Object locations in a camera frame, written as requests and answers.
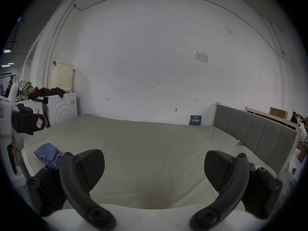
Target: plaid blanket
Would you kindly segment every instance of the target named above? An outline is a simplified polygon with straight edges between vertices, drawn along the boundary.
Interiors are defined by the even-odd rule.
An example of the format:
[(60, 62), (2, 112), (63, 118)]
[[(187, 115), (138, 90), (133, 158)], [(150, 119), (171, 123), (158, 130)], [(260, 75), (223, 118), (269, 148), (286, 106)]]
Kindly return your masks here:
[(34, 87), (29, 81), (23, 81), (19, 83), (19, 95), (18, 101), (23, 101), (29, 99), (29, 95), (34, 92)]

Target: bed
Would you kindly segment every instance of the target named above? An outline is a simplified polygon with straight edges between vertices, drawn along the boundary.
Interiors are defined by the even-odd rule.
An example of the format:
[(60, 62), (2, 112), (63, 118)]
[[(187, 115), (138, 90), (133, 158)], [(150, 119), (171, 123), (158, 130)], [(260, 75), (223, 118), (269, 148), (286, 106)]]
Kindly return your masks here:
[(217, 103), (212, 126), (81, 115), (25, 139), (22, 157), (33, 175), (43, 167), (34, 154), (42, 144), (51, 143), (60, 152), (73, 154), (100, 149), (105, 171), (90, 192), (96, 203), (168, 209), (209, 205), (217, 198), (204, 173), (209, 150), (233, 156), (244, 152), (250, 162), (277, 177), (293, 154), (296, 136), (286, 126)]

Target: blue sign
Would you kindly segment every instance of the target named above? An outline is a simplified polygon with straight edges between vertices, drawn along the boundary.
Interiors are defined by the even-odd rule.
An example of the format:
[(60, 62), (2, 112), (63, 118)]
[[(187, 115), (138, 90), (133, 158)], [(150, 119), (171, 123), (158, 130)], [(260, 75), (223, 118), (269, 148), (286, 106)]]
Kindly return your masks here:
[(191, 115), (190, 116), (190, 125), (201, 125), (201, 116)]

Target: gray upholstered headboard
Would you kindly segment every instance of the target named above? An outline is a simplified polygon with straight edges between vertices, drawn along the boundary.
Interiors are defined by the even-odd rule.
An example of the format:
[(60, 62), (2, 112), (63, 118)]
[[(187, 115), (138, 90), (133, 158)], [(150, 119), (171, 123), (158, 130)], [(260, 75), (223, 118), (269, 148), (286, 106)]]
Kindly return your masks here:
[(213, 126), (243, 141), (244, 146), (277, 174), (290, 157), (297, 135), (296, 131), (275, 121), (219, 104)]

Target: label sticker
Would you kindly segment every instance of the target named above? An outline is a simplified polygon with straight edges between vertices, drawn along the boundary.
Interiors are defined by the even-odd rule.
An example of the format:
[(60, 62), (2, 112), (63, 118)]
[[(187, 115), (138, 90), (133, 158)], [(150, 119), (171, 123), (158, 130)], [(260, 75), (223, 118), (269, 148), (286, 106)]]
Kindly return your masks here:
[(191, 115), (190, 116), (190, 125), (201, 125), (201, 116)]
[(36, 126), (37, 126), (38, 128), (41, 128), (41, 127), (42, 127), (42, 124), (43, 124), (43, 120), (40, 119), (40, 118), (38, 118), (38, 121), (36, 122)]
[(208, 54), (203, 52), (195, 51), (195, 61), (208, 64)]

